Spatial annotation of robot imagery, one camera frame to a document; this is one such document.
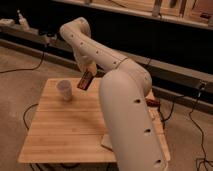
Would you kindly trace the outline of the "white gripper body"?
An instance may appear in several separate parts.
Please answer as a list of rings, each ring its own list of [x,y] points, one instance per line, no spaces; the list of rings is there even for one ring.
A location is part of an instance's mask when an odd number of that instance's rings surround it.
[[[96,63],[86,55],[77,55],[76,56],[77,65],[82,73],[90,71],[93,76],[97,74]]]

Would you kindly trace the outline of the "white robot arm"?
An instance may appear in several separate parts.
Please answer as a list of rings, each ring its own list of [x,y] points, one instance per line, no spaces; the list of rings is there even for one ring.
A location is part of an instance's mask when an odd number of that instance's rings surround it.
[[[72,47],[81,72],[105,70],[99,100],[119,171],[169,171],[145,100],[152,89],[149,72],[93,40],[83,17],[63,24],[60,35]]]

